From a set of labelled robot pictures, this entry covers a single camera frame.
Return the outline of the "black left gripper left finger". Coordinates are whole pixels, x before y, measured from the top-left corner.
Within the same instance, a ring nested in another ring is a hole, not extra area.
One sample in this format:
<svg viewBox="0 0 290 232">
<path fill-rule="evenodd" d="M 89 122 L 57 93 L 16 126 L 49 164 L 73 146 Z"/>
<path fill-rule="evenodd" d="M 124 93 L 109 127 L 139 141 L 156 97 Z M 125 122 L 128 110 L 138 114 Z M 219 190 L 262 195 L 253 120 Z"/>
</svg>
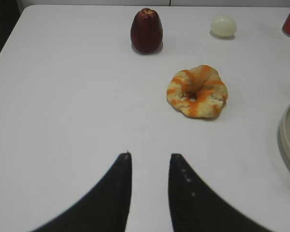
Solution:
<svg viewBox="0 0 290 232">
<path fill-rule="evenodd" d="M 122 153 L 77 203 L 35 232 L 124 232 L 131 204 L 131 153 Z"/>
</svg>

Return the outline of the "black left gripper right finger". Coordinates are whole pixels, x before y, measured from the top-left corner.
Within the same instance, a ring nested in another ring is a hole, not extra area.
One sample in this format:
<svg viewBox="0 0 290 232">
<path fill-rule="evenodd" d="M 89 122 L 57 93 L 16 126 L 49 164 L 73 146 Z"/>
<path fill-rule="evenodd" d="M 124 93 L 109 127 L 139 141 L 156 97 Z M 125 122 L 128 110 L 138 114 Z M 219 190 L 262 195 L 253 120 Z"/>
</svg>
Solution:
<svg viewBox="0 0 290 232">
<path fill-rule="evenodd" d="M 268 231 L 212 191 L 181 154 L 171 155 L 168 198 L 175 232 Z"/>
</svg>

